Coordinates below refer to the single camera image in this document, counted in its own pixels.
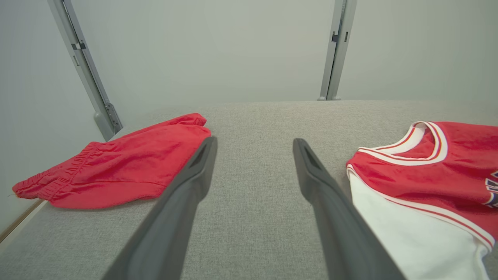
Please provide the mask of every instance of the gray fabric surface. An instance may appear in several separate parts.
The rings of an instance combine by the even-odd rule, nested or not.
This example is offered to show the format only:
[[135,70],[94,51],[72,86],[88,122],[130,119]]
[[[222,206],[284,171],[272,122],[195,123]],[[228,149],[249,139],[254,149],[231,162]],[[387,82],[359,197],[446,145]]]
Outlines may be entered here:
[[[198,207],[183,279],[326,279],[311,206],[299,192],[292,140],[305,138],[345,189],[359,146],[394,143],[414,121],[498,125],[495,104],[278,102],[166,108],[118,135],[199,112],[218,137],[210,191]],[[46,205],[0,255],[1,279],[99,279],[154,201],[78,211]],[[496,251],[486,265],[498,279]]]

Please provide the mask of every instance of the red jersey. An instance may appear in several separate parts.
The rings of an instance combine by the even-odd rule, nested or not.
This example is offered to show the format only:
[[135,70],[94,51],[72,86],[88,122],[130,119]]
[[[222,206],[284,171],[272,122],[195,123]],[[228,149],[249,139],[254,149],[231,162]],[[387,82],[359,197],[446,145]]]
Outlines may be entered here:
[[498,237],[498,127],[416,122],[403,139],[361,147],[348,168],[384,198],[473,234]]

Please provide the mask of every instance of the metal bracket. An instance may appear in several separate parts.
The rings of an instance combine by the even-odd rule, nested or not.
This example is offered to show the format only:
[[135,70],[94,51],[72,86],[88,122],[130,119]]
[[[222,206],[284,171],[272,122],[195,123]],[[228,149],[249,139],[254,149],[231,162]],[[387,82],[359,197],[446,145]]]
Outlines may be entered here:
[[339,35],[336,35],[336,32],[333,31],[332,32],[332,42],[337,42],[338,39],[339,39]]
[[123,128],[121,126],[121,121],[118,117],[118,114],[114,110],[114,105],[112,105],[110,102],[106,102],[105,104],[106,104],[107,114],[109,115],[109,118],[113,123],[114,131],[117,133]]
[[84,50],[87,48],[83,43],[71,44],[71,46],[73,46],[73,50]]

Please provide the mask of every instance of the vertical metal post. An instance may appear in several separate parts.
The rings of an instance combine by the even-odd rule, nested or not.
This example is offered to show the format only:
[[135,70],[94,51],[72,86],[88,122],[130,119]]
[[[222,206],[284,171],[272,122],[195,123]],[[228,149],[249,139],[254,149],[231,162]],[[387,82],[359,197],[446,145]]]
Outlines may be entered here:
[[327,92],[329,90],[329,83],[330,83],[330,75],[332,73],[332,67],[334,65],[337,39],[339,37],[339,32],[340,32],[343,3],[345,1],[346,0],[335,0],[334,14],[332,16],[332,24],[330,27],[327,57],[325,58],[325,69],[323,71],[322,88],[320,90],[320,98],[318,98],[318,100],[327,99]]
[[121,128],[121,122],[113,105],[109,102],[103,90],[102,82],[98,76],[90,52],[76,34],[73,22],[63,0],[48,0],[55,22],[61,33],[62,39],[72,56],[80,79],[85,87],[88,97],[94,107],[94,120],[105,140],[110,140]]
[[344,15],[341,19],[341,28],[336,47],[334,67],[332,68],[330,83],[328,85],[327,100],[341,99],[337,96],[337,90],[341,80],[344,61],[346,60],[346,51],[348,50],[348,44],[351,38],[351,29],[353,27],[353,19],[355,18],[357,2],[358,0],[347,0],[346,2]]

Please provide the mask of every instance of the jersey lettering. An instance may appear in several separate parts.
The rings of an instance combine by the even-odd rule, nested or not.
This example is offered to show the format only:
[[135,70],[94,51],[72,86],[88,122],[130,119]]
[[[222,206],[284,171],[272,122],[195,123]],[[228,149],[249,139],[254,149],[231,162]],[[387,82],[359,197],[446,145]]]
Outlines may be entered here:
[[[491,174],[498,178],[498,171]],[[486,178],[486,189],[490,192],[491,198],[484,204],[491,208],[498,208],[498,182]]]

